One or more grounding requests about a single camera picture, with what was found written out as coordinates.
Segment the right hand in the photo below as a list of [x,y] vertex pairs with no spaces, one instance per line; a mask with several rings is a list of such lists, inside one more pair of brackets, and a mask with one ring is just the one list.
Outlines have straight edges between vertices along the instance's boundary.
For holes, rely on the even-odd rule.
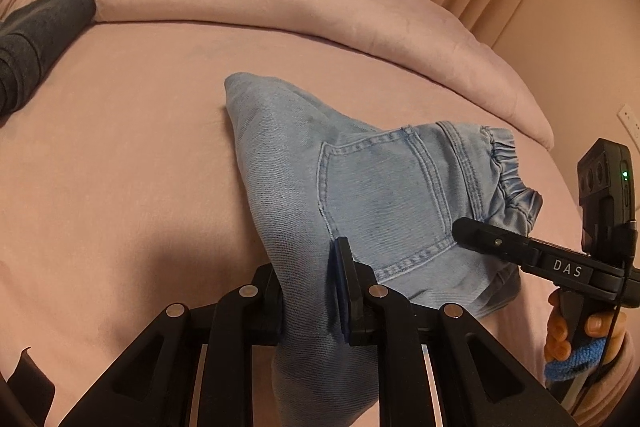
[[[547,339],[544,343],[544,359],[547,362],[566,361],[572,354],[572,345],[567,340],[568,327],[560,310],[561,291],[557,289],[548,298],[552,311],[547,323]],[[585,324],[586,334],[593,338],[608,338],[608,349],[603,363],[611,363],[620,352],[626,337],[627,315],[620,311],[617,319],[613,312],[592,314]]]

